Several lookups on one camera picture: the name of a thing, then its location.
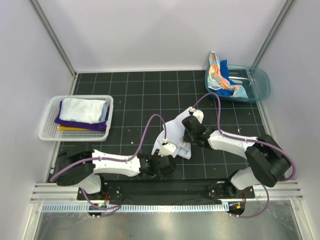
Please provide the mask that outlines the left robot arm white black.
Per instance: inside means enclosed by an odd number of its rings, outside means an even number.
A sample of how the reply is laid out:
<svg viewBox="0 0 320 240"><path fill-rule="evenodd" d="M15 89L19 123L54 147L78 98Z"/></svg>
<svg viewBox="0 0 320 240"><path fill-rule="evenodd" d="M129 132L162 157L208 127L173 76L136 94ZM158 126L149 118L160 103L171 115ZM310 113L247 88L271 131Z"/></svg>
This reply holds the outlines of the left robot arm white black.
<svg viewBox="0 0 320 240"><path fill-rule="evenodd" d="M127 177L157 175L166 176L176 169L172 154L116 155L91 147L73 147L58 154L54 174L50 181L58 186L81 188L94 200L106 194L102 174L117 174Z"/></svg>

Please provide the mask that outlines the white towel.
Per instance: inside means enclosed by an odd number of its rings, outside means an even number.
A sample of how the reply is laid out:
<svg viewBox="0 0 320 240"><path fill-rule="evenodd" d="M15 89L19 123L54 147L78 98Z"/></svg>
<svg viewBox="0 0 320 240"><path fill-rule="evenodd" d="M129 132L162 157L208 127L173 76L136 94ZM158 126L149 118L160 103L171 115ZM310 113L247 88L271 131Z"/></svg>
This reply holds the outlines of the white towel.
<svg viewBox="0 0 320 240"><path fill-rule="evenodd" d="M189 160L192 156L191 144L183 140L185 128L182 124L182 120L190 115L189 111L186 109L181 114L179 114L175 119L170 120L165 123L166 127L166 136L165 131L163 130L155 140L152 154L155 153L156 149L161 149L163 144L163 139L166 138L169 142L176 145L176 151L173 154L173 157L176 156L182 157Z"/></svg>

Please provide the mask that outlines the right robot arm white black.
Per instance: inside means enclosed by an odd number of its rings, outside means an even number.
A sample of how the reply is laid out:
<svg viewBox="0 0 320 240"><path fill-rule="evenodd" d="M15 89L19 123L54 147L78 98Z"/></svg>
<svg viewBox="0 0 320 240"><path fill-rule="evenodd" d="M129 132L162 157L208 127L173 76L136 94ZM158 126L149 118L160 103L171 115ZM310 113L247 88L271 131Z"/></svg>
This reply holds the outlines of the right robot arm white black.
<svg viewBox="0 0 320 240"><path fill-rule="evenodd" d="M199 147L225 151L245 158L249 167L232 173L224 182L225 194L237 198L243 190L264 185L274 187L293 165L270 135L244 137L220 129L204 127L192 114L182 120L183 139Z"/></svg>

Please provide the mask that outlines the light blue bear towel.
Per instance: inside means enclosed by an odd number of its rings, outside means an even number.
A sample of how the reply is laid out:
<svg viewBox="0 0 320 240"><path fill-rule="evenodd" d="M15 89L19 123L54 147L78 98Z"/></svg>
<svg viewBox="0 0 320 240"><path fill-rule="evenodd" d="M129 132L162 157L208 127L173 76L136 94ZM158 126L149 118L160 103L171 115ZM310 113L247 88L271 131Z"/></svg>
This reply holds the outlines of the light blue bear towel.
<svg viewBox="0 0 320 240"><path fill-rule="evenodd" d="M59 119L88 124L101 123L108 105L104 100L65 98L62 101Z"/></svg>

